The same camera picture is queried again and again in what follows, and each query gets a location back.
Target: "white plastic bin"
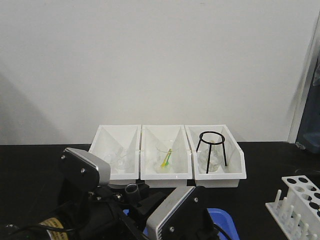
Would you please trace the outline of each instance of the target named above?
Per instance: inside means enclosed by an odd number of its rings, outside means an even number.
[[[236,188],[240,179],[247,178],[244,153],[226,125],[185,125],[185,130],[192,152],[193,176],[197,186],[204,186],[206,188]],[[221,164],[217,169],[208,173],[206,173],[207,165],[204,167],[203,161],[200,161],[200,158],[203,159],[204,156],[208,155],[209,145],[201,142],[197,152],[199,136],[205,131],[217,132],[224,136],[227,162],[227,166],[225,166],[222,144],[213,145],[211,153],[216,152],[216,157]],[[213,135],[212,138],[212,141],[215,143],[221,141],[218,135]],[[210,162],[214,160],[215,156],[211,154]]]
[[[141,125],[100,125],[89,152],[111,166],[110,184],[139,179]]]
[[[183,125],[142,126],[140,174],[151,188],[187,185],[192,165]]]

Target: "glass beaker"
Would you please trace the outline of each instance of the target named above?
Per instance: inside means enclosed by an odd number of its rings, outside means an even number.
[[[136,154],[134,151],[124,150],[117,158],[114,164],[118,173],[133,173]]]
[[[175,155],[177,148],[174,146],[174,141],[161,141],[155,145],[156,148],[156,161],[154,169],[158,174],[174,173]]]
[[[213,145],[211,148],[210,163],[208,170],[209,172],[216,172],[222,163],[223,158],[221,150],[219,148],[221,148],[220,145]],[[197,156],[200,171],[206,173],[208,166],[209,148],[202,151],[199,150],[197,152]]]

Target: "yellow label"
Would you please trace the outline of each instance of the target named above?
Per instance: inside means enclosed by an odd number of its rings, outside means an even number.
[[[49,226],[49,227],[53,227],[53,228],[58,228],[58,229],[63,229],[64,226],[62,226],[61,222],[55,218],[55,217],[51,217],[47,220],[44,220],[42,222],[40,222],[41,225],[45,225],[45,226]],[[57,231],[50,231],[47,230],[50,239],[51,240],[68,240],[68,235],[65,232],[57,232]]]

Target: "black cable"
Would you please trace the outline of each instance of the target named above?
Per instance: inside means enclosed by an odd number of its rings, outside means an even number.
[[[225,232],[225,230],[223,230],[221,227],[219,227],[219,226],[218,226],[217,224],[215,224],[214,222],[213,222],[212,224],[213,224],[213,227],[216,228],[216,229],[218,229],[218,231],[219,231],[220,233],[222,233],[223,236],[225,236],[225,238],[226,238],[227,240],[232,240],[232,238]]]
[[[49,230],[49,231],[58,232],[58,233],[70,233],[70,232],[77,231],[83,227],[84,226],[81,225],[79,227],[66,229],[66,228],[58,228],[58,227],[47,226],[47,225],[42,225],[42,224],[37,223],[37,224],[30,224],[30,225],[21,227],[21,228],[17,229],[16,231],[11,232],[10,235],[25,231],[27,229],[44,229],[44,230]]]

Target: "blue container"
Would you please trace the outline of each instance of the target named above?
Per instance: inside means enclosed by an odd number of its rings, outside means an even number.
[[[219,208],[208,208],[208,212],[212,218],[212,221],[222,228],[232,240],[240,240],[234,221],[226,211]],[[143,233],[148,235],[146,228],[144,229]],[[220,240],[227,240],[221,232],[219,232],[218,235]]]

